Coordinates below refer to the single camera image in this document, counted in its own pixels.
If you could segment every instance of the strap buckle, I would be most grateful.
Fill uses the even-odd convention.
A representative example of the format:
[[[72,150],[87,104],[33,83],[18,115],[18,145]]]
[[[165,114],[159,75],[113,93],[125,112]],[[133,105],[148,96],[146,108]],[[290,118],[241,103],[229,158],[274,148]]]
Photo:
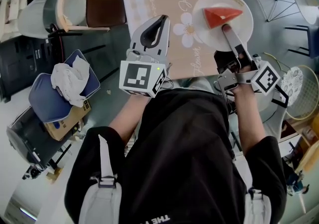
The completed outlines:
[[[105,176],[99,179],[99,188],[112,188],[115,189],[115,177],[114,176]]]

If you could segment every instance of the white strap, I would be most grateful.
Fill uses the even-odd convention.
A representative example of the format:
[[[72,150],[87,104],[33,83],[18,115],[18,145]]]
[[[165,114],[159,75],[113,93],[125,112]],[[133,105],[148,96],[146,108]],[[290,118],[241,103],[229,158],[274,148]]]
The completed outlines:
[[[122,187],[99,188],[92,185],[84,198],[79,224],[118,224],[120,216]]]
[[[113,171],[111,167],[110,154],[109,154],[109,146],[107,141],[99,135],[100,139],[100,156],[101,156],[101,182],[108,182],[113,177]]]
[[[271,218],[271,204],[266,195],[260,190],[252,190],[245,197],[244,224],[269,224]]]

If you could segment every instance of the red fruit slice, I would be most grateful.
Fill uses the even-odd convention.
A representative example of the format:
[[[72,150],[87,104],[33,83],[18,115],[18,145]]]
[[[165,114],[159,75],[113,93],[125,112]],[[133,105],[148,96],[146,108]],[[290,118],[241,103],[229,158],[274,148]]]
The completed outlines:
[[[209,29],[221,26],[243,13],[242,10],[229,7],[203,8],[203,12]]]

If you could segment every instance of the metal wire stand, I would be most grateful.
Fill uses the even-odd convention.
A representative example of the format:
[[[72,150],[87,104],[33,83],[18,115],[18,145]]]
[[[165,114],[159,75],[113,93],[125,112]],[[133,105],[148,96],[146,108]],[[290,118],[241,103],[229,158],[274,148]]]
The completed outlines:
[[[272,9],[270,10],[269,15],[267,15],[267,13],[266,13],[266,11],[264,9],[264,6],[261,3],[261,1],[260,0],[257,0],[257,1],[258,1],[259,5],[260,5],[265,17],[266,17],[266,22],[270,22],[270,21],[273,21],[273,20],[276,20],[276,19],[280,19],[280,18],[283,18],[283,17],[287,17],[287,16],[290,16],[290,15],[293,15],[293,14],[296,14],[296,13],[300,12],[300,11],[297,11],[297,12],[294,12],[294,13],[290,13],[290,14],[287,14],[287,15],[280,16],[282,13],[284,13],[286,10],[288,10],[290,7],[292,7],[294,4],[296,4],[296,2],[291,2],[291,1],[287,1],[287,0],[275,0],[275,3],[273,5]],[[287,2],[287,3],[290,3],[290,5],[287,8],[285,8],[283,11],[281,11],[279,14],[277,14],[275,17],[273,17],[274,11],[275,11],[275,9],[277,7],[278,1]]]

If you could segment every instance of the cardboard box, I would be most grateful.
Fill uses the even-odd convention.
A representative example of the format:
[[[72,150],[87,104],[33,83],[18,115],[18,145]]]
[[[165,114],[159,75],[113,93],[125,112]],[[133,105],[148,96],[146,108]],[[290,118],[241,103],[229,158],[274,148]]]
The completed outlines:
[[[57,141],[61,141],[67,132],[70,131],[90,110],[91,106],[89,101],[86,100],[84,101],[82,108],[73,106],[66,119],[57,122],[45,123],[44,126],[52,138]]]

